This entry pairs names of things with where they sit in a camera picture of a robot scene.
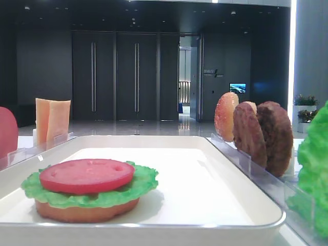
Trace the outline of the right clear acrylic rack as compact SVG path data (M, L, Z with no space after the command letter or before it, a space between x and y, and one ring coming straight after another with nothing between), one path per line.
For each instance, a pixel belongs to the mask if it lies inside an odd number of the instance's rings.
M319 222L327 223L327 212L317 206L315 198L298 188L297 176L274 177L216 133L211 134L210 142L286 212L273 245L327 245L327 237L317 228Z

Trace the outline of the brown meat patty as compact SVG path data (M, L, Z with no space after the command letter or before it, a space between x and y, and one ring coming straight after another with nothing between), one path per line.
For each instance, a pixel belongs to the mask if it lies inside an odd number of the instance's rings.
M246 101L235 107L233 123L233 141L236 148L248 154L254 163L265 168L268 158L263 132L257 115Z
M267 150L266 170L280 177L292 156L293 131L288 113L279 103L266 101L258 105L257 118Z

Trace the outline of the small blue wall screen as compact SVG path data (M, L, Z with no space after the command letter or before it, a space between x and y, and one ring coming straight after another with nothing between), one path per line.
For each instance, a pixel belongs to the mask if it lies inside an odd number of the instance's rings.
M246 93L246 84L245 83L230 83L229 84L229 92L233 92L236 94Z

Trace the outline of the green lettuce leaf on bread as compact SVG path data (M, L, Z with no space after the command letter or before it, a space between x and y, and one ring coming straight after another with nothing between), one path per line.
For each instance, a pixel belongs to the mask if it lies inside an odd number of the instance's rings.
M96 195L71 195L48 191L42 187L39 180L42 169L30 174L22 182L21 188L28 198L48 203L54 208L110 208L136 200L158 186L156 180L158 172L155 169L136 165L132 161L127 161L127 163L135 168L133 179L130 183L113 191L101 192Z

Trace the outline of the bottom bread slice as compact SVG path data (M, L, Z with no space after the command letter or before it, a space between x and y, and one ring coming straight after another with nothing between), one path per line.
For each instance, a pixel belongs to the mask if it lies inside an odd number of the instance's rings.
M41 203L35 200L35 206L38 214L43 218L67 223L98 223L108 221L115 216L131 211L138 202L139 198L110 208L69 207L60 209L51 207L48 203Z

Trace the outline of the far sugared bread bun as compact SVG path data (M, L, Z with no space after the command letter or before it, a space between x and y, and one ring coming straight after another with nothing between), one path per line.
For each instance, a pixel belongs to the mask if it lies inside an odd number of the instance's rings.
M221 96L216 105L214 125L217 134L224 141L233 141L233 113L238 104L238 95L234 92L227 92Z

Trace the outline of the left orange cheese slice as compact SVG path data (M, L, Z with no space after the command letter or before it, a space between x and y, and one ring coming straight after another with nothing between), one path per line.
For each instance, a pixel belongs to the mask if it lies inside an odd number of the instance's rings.
M36 98L35 103L37 144L42 145L47 141L50 100Z

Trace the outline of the orange cheese slice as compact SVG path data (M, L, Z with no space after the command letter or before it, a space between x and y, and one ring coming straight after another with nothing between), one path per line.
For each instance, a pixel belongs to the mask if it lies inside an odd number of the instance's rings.
M36 98L35 103L37 144L42 145L47 141L50 100Z
M56 142L68 138L70 120L70 100L49 102L49 122L47 131L47 150L54 147Z

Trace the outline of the red tomato slice at left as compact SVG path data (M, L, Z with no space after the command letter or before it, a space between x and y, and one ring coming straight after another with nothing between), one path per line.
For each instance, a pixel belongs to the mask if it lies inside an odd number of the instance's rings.
M18 126L13 113L1 107L1 158L7 157L8 153L17 150Z

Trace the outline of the red tomato slice on lettuce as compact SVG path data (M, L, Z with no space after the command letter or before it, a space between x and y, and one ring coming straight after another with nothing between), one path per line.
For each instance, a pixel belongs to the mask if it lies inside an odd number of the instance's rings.
M78 159L53 165L41 171L43 188L76 195L112 191L133 179L135 168L111 159Z

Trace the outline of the clear acrylic rack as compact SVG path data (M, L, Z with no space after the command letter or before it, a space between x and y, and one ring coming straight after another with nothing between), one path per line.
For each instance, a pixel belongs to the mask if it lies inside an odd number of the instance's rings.
M18 137L17 141L14 141L14 139L11 139L8 136L4 137L3 134L1 134L1 171L23 160L26 160L29 157L38 155L46 150L50 150L60 144L63 144L71 138L73 138L73 135L72 133L69 133L68 136L59 135L53 140L31 148L15 148L14 144L18 143Z
M298 188L297 176L274 177L216 133L211 134L210 142L286 212L273 245L327 245L327 237L317 228L319 222L327 223L327 212L317 206L315 198Z

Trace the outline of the white planter with flowers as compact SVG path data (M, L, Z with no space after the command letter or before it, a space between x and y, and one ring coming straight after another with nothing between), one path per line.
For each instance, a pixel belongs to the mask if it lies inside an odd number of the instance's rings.
M309 124L317 113L318 101L315 96L303 96L301 94L294 97L292 129L304 133L304 127L299 124Z

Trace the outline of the left clear acrylic rack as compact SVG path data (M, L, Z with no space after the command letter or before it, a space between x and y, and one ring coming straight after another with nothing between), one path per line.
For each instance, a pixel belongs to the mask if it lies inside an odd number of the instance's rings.
M1 134L1 171L23 160L26 160L29 157L38 155L46 150L50 150L60 144L63 144L71 138L73 138L73 135L72 133L69 133L68 136L59 135L53 140L31 148L15 148L14 144L18 143L18 137L17 141L14 141L14 139L11 139L8 136L4 137L3 134Z

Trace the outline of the large green lettuce leaf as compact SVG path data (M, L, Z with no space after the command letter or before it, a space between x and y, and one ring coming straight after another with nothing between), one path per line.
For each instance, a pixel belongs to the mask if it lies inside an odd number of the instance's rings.
M298 147L297 193L287 205L314 225L317 234L327 239L327 104L313 118L307 137Z

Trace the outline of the right orange cheese slice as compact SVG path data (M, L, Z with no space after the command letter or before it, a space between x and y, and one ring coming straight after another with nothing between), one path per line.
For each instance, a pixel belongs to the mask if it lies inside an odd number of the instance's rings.
M68 138L70 120L70 100L49 102L49 122L47 131L47 150L54 147L56 142Z

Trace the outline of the sugared bread bun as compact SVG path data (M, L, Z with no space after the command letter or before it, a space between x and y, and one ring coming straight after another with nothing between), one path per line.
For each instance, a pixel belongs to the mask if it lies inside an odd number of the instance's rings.
M238 95L234 92L227 92L221 96L216 105L214 125L217 134L224 141L233 141L233 113L238 104Z
M246 103L248 103L252 107L254 113L257 114L257 106L256 106L256 104L254 102L251 102L251 101L246 101Z

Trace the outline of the white rectangular tray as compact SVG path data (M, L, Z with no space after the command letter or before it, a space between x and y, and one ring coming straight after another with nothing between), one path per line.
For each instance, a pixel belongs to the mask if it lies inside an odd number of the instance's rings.
M133 161L158 187L98 224L41 218L20 188L31 173L82 158ZM1 171L1 245L271 245L285 211L207 139L82 136Z

